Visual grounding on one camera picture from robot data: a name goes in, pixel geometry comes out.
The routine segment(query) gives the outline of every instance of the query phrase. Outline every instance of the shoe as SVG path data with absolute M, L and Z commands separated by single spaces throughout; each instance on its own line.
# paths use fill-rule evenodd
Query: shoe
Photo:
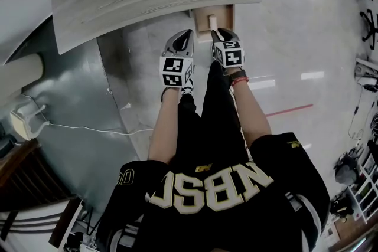
M 194 83 L 192 79 L 189 79 L 185 86 L 181 89 L 181 96 L 185 94 L 190 94 L 192 97 L 194 97 Z

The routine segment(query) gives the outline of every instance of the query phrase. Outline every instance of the chair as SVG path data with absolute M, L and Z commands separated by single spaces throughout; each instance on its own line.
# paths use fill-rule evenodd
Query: chair
M 46 105 L 42 105 L 39 109 L 37 104 L 33 100 L 30 100 L 28 103 L 19 106 L 17 110 L 11 111 L 11 122 L 14 130 L 25 140 L 36 138 L 41 133 L 43 127 L 50 124 L 44 116 L 37 117 L 37 114 L 45 108 Z M 37 127 L 35 132 L 32 131 L 31 124 L 33 124 L 34 128 Z
M 378 28 L 375 27 L 372 11 L 368 9 L 366 12 L 370 15 L 370 19 L 364 12 L 360 12 L 360 16 L 366 20 L 369 26 L 369 32 L 367 33 L 366 37 L 362 38 L 362 41 L 365 42 L 366 40 L 370 38 L 370 36 L 373 36 L 373 45 L 370 46 L 370 49 L 374 50 L 375 45 L 376 45 L 376 34 L 378 34 Z

